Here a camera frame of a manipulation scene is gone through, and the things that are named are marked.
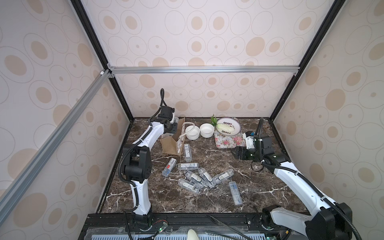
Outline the clear compass case horizontal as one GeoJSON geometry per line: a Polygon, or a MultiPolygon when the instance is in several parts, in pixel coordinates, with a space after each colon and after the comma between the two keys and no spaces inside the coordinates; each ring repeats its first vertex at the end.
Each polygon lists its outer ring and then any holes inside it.
{"type": "Polygon", "coordinates": [[[179,163],[177,164],[177,169],[182,171],[198,170],[199,164],[198,163],[179,163]]]}

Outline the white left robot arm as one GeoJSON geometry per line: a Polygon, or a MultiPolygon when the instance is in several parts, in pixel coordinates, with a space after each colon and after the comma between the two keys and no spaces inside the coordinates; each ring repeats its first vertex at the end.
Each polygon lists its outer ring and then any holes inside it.
{"type": "Polygon", "coordinates": [[[148,119],[146,131],[123,151],[118,164],[118,176],[121,182],[131,186],[133,194],[134,207],[128,212],[140,225],[150,226],[153,220],[148,192],[148,178],[152,172],[151,149],[163,134],[177,132],[178,124],[174,118],[174,108],[160,106],[148,119]]]}

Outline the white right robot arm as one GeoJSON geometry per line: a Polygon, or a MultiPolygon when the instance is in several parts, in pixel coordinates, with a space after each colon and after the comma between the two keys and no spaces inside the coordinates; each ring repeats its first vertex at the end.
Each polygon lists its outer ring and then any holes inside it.
{"type": "Polygon", "coordinates": [[[236,159],[259,162],[282,180],[306,206],[309,214],[289,211],[279,205],[263,209],[262,226],[266,230],[286,227],[310,240],[350,240],[362,237],[353,225],[352,209],[337,203],[309,181],[283,153],[275,153],[268,135],[243,134],[246,145],[236,147],[236,159]]]}

